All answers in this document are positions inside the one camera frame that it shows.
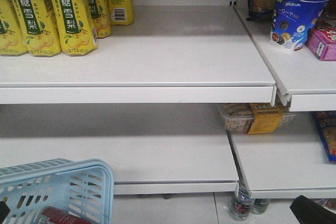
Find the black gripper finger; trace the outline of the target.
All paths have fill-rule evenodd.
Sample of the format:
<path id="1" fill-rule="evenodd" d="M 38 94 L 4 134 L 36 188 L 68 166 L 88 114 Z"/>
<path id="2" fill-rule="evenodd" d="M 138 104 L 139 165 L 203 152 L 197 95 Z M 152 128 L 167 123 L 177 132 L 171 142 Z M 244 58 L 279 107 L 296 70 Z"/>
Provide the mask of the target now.
<path id="1" fill-rule="evenodd" d="M 335 213 L 330 212 L 303 195 L 295 198 L 289 208 L 299 223 L 335 223 Z"/>
<path id="2" fill-rule="evenodd" d="M 4 201 L 0 201 L 0 224 L 3 224 L 8 214 L 10 213 L 10 208 Z"/>

